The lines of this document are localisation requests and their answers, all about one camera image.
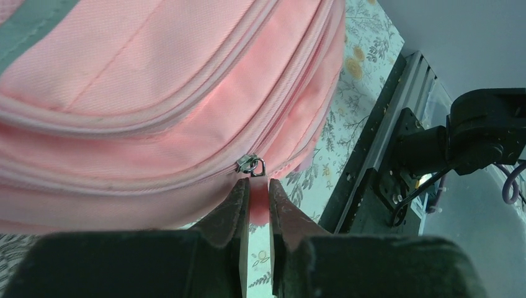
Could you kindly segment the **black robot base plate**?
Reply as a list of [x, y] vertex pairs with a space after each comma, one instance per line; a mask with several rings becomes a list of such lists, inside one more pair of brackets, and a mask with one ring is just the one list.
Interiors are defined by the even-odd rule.
[[433, 115], [435, 72], [420, 52], [399, 56], [319, 220], [331, 233], [420, 235], [427, 174], [448, 163], [448, 112]]

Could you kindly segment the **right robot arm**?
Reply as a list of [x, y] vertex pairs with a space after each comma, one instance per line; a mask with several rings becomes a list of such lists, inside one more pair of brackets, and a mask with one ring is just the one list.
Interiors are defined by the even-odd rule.
[[493, 163], [514, 165], [525, 150], [525, 88], [468, 91], [446, 124], [398, 137], [394, 160], [409, 174], [463, 176]]

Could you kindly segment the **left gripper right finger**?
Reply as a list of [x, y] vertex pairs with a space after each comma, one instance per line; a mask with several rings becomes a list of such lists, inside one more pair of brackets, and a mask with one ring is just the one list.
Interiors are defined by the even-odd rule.
[[486, 297], [468, 256], [438, 237], [331, 234], [269, 182], [277, 297]]

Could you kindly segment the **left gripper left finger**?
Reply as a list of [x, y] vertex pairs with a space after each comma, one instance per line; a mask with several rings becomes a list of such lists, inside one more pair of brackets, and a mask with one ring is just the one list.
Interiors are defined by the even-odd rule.
[[186, 230], [52, 233], [5, 297], [245, 297], [248, 179]]

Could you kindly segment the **pink school backpack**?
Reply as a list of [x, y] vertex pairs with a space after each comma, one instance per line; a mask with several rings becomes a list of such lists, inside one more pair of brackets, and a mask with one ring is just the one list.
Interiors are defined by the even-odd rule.
[[344, 1], [2, 1], [1, 232], [176, 228], [313, 152]]

